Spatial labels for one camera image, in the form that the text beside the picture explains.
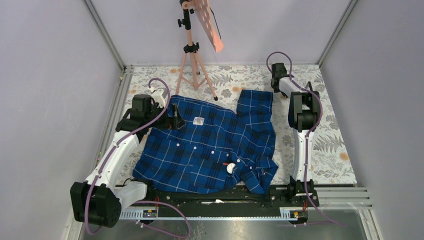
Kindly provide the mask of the blue plaid shirt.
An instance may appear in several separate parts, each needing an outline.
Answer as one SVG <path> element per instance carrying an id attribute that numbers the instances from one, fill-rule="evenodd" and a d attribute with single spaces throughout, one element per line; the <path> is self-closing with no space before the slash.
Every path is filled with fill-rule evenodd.
<path id="1" fill-rule="evenodd" d="M 180 95 L 170 101 L 185 125 L 151 129 L 134 178 L 166 192 L 210 194 L 238 183 L 253 194 L 269 189 L 278 170 L 271 92 L 242 90 L 236 111 Z M 229 163 L 236 164 L 232 174 L 226 170 Z"/>

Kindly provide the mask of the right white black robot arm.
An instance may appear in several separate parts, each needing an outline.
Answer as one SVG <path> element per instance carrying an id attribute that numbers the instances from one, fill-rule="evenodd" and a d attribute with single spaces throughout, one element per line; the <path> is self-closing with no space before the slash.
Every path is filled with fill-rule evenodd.
<path id="1" fill-rule="evenodd" d="M 322 116 L 319 92 L 313 90 L 311 82 L 305 87 L 293 83 L 291 75 L 283 63 L 271 65 L 271 87 L 275 93 L 290 98 L 288 124 L 294 136 L 294 170 L 290 176 L 287 201 L 299 206 L 313 198 L 314 183 L 309 166 L 312 156 L 312 140 L 318 120 Z"/>

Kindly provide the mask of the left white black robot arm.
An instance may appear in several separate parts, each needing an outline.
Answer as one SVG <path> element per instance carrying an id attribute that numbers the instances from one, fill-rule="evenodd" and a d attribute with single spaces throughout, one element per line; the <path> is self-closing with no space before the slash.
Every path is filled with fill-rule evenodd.
<path id="1" fill-rule="evenodd" d="M 143 182 L 116 188 L 120 172 L 150 128 L 177 130 L 184 125 L 177 104 L 165 102 L 161 93 L 135 95 L 98 165 L 83 182 L 74 182 L 70 188 L 74 219 L 111 228 L 122 211 L 135 202 L 152 204 L 155 192 Z"/>

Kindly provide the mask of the black jewelry box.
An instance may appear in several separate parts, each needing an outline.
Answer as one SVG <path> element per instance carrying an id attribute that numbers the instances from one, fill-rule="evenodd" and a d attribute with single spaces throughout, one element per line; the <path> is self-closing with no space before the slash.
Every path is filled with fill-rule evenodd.
<path id="1" fill-rule="evenodd" d="M 312 83 L 310 81 L 307 82 L 307 84 L 305 85 L 305 87 L 303 88 L 303 91 L 309 94 L 313 94 L 313 87 L 312 87 Z"/>

